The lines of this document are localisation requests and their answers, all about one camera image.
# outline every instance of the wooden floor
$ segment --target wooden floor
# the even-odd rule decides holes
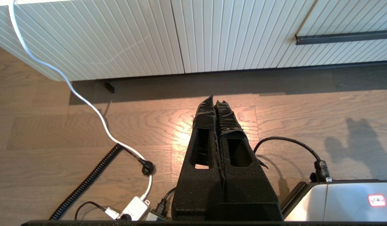
[[[312,147],[334,179],[387,179],[387,65],[320,70],[140,78],[74,83],[106,116],[117,139],[156,164],[155,207],[176,185],[192,119],[211,94],[227,101],[252,147],[268,136]],[[0,48],[0,225],[48,219],[114,143],[95,113],[65,83],[39,74]],[[258,151],[280,200],[309,181],[314,159],[295,144],[269,141]],[[122,210],[148,178],[121,153],[63,219],[85,201]],[[80,219],[103,219],[85,207]]]

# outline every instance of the white plug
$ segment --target white plug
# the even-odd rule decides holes
[[[121,218],[124,214],[128,214],[131,216],[131,220],[140,220],[148,212],[149,205],[149,200],[143,201],[138,196],[135,196],[117,219]]]

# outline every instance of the white cabinet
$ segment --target white cabinet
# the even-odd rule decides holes
[[[15,13],[32,52],[71,80],[387,60],[387,39],[295,45],[387,30],[387,0],[45,0]],[[0,46],[61,80],[23,52],[7,6]]]

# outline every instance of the white power adapter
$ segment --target white power adapter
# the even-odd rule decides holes
[[[149,206],[149,200],[143,201],[138,196],[135,196],[117,219],[120,219],[124,214],[128,214],[131,216],[131,220],[140,220],[148,212]]]

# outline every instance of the black coiled cable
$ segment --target black coiled cable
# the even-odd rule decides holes
[[[116,144],[100,163],[93,169],[88,177],[64,200],[63,203],[51,215],[49,220],[59,220],[68,210],[68,208],[82,195],[85,190],[103,173],[104,169],[123,149],[120,144]]]

